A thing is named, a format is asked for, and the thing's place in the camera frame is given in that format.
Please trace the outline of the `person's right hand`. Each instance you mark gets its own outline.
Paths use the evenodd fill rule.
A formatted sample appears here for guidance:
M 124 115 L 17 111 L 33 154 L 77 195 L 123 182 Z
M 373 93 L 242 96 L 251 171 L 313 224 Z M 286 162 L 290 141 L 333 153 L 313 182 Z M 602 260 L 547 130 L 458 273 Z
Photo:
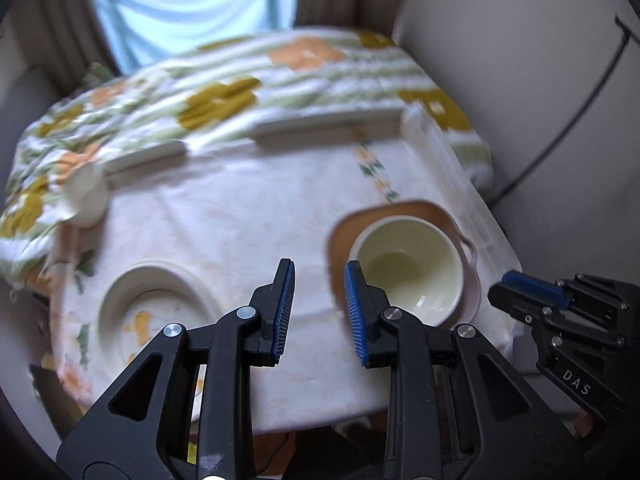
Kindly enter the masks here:
M 590 434 L 593 427 L 591 416 L 584 410 L 579 410 L 574 419 L 574 435 L 576 438 L 584 438 Z

